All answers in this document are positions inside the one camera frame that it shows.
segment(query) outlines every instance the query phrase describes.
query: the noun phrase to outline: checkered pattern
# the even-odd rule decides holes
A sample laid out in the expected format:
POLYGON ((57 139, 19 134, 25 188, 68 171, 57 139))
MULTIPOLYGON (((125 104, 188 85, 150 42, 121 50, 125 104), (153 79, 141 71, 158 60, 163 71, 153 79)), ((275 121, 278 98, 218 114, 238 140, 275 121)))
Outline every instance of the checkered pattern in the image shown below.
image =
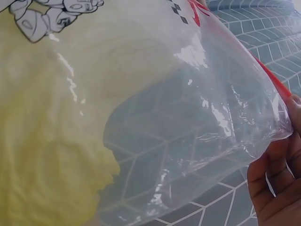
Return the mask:
POLYGON ((181 7, 178 4, 174 3, 173 0, 168 0, 168 1, 170 1, 172 3, 172 7, 171 8, 172 8, 173 12, 180 16, 180 18, 181 18, 181 20, 182 20, 183 23, 188 24, 187 19, 185 17, 183 17, 183 16, 180 15, 180 13, 181 13, 181 7))

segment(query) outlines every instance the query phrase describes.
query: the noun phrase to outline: printed graphic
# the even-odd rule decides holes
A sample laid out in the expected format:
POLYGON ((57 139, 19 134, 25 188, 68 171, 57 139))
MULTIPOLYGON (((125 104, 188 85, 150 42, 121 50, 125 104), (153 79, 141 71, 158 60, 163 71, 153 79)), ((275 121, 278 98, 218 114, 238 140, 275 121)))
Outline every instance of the printed graphic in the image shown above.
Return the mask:
MULTIPOLYGON (((181 7, 178 4, 174 3, 173 0, 168 0, 168 1, 170 1, 173 4, 173 6, 171 8, 173 9, 174 13, 176 13, 177 15, 180 16, 183 23, 188 24, 186 17, 180 15, 181 7)), ((203 6, 201 3, 199 3, 197 0, 187 0, 187 1, 190 4, 192 11, 194 13, 194 17, 192 17, 192 18, 193 18, 194 22, 200 27, 201 21, 198 16, 197 9, 206 16, 210 16, 208 14, 209 10, 205 6, 203 6)))
POLYGON ((33 43, 51 33, 61 32, 78 16, 93 13, 104 4, 103 0, 8 0, 8 2, 10 4, 7 3, 5 6, 15 16, 16 25, 33 43), (43 14, 30 9, 29 6, 33 2, 49 7, 48 11, 43 14))

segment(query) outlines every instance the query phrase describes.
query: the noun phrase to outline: plastic bag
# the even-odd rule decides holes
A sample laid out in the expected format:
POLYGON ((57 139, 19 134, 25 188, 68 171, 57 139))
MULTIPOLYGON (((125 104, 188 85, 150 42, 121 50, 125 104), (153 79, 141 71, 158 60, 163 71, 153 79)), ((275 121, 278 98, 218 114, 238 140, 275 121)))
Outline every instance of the plastic bag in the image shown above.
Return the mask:
POLYGON ((292 133, 266 73, 195 0, 0 7, 1 225, 76 226, 97 207, 86 225, 138 225, 292 133))

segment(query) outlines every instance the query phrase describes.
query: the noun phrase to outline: yellow vegetable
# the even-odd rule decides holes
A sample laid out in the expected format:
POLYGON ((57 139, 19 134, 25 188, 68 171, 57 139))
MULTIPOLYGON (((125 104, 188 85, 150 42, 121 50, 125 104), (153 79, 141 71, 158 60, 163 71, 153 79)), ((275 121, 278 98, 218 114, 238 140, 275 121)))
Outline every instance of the yellow vegetable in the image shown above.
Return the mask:
POLYGON ((33 43, 0 12, 0 226, 80 226, 95 215, 97 192, 119 173, 103 146, 110 114, 177 70, 126 18, 108 2, 33 43))

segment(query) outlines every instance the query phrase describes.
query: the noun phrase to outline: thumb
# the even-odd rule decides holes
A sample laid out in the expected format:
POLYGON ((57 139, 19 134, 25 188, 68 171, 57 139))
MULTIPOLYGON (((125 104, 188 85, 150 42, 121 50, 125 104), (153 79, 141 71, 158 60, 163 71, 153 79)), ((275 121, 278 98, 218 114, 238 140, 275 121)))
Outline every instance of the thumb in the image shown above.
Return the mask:
POLYGON ((288 113, 294 129, 301 135, 301 99, 292 95, 287 102, 288 113))

